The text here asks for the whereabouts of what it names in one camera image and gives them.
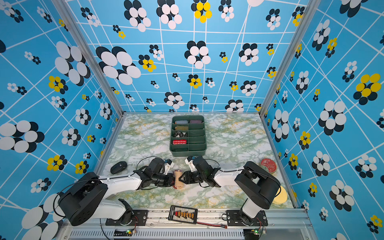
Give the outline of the tan maroon striped sock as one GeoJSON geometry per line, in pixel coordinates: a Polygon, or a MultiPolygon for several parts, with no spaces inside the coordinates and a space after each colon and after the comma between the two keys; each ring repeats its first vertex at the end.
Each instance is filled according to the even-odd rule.
{"type": "Polygon", "coordinates": [[[183,173],[184,172],[182,170],[174,170],[174,177],[175,177],[174,188],[176,190],[182,190],[185,187],[185,184],[180,180],[183,173]]]}

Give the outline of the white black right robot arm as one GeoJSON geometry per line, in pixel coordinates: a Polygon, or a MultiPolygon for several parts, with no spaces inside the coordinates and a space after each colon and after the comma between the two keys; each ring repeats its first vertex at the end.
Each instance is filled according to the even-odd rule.
{"type": "Polygon", "coordinates": [[[176,180],[186,185],[206,183],[211,188],[235,186],[246,194],[247,199],[239,212],[246,225],[250,225],[261,210],[268,210],[275,197],[282,192],[279,180],[251,161],[241,168],[230,170],[214,168],[202,156],[189,157],[186,163],[190,170],[176,177],[176,180]]]}

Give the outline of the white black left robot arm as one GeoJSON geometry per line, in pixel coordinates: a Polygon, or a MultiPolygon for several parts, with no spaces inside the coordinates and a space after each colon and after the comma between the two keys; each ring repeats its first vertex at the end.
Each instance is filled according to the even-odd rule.
{"type": "Polygon", "coordinates": [[[113,224],[127,226],[138,224],[132,207],[123,199],[109,200],[120,192],[148,190],[150,185],[172,187],[175,177],[170,172],[171,160],[154,158],[149,165],[132,174],[117,177],[99,177],[93,172],[85,174],[78,182],[54,201],[72,226],[79,226],[90,219],[107,219],[113,224]]]}

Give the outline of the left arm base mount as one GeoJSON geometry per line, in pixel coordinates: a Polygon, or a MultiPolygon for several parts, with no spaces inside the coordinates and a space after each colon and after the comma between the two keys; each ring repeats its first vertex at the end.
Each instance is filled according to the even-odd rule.
{"type": "Polygon", "coordinates": [[[107,219],[106,226],[145,226],[148,219],[148,210],[132,210],[128,217],[119,220],[107,219]]]}

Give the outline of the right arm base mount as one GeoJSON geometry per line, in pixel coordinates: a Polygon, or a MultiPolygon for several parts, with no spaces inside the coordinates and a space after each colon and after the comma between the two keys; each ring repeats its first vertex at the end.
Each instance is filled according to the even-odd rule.
{"type": "Polygon", "coordinates": [[[227,210],[225,213],[227,224],[230,227],[266,227],[268,226],[267,216],[264,210],[258,212],[254,218],[249,218],[240,210],[227,210]]]}

